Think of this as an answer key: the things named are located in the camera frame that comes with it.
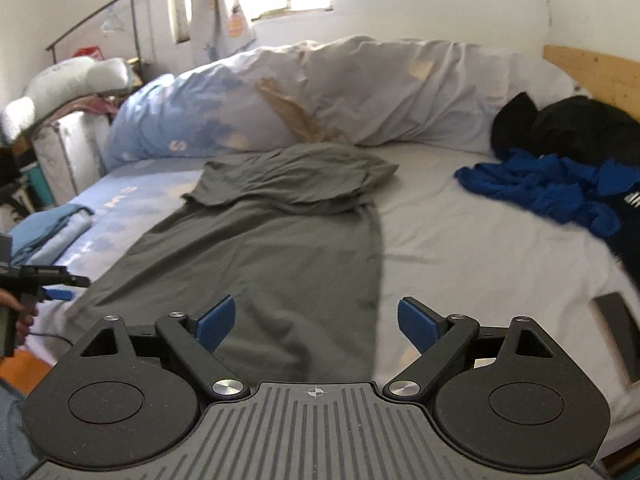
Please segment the person's left hand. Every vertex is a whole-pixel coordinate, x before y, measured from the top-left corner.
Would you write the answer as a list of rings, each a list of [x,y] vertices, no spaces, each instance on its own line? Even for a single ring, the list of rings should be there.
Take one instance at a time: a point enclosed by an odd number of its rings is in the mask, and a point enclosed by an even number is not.
[[[30,334],[30,329],[34,326],[35,318],[38,315],[36,300],[29,295],[24,295],[21,300],[17,300],[10,292],[2,288],[0,289],[0,302],[2,307],[17,312],[15,345],[21,347]]]

